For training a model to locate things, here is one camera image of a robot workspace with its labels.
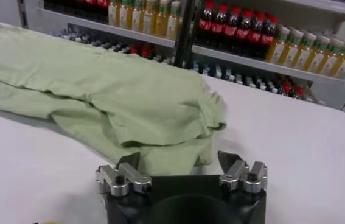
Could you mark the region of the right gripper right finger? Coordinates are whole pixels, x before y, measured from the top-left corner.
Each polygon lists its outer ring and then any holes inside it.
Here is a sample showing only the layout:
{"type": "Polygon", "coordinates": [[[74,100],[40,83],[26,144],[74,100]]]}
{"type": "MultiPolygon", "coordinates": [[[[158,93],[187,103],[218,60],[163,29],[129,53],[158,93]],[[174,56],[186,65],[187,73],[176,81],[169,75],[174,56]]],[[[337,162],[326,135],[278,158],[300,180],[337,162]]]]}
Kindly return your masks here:
{"type": "Polygon", "coordinates": [[[267,166],[255,161],[250,167],[239,155],[218,151],[218,161],[224,174],[219,177],[220,187],[226,192],[242,188],[250,194],[267,190],[267,166]]]}

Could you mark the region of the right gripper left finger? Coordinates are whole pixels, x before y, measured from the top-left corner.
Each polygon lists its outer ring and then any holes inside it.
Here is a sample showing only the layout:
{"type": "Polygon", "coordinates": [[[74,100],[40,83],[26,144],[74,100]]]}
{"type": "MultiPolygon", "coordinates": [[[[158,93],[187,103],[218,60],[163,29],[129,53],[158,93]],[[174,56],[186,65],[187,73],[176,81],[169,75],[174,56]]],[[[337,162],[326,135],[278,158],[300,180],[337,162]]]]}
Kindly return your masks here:
{"type": "Polygon", "coordinates": [[[151,192],[152,179],[138,171],[140,157],[141,154],[136,152],[121,157],[115,167],[110,165],[99,166],[96,170],[99,194],[124,197],[131,190],[140,194],[151,192]]]}

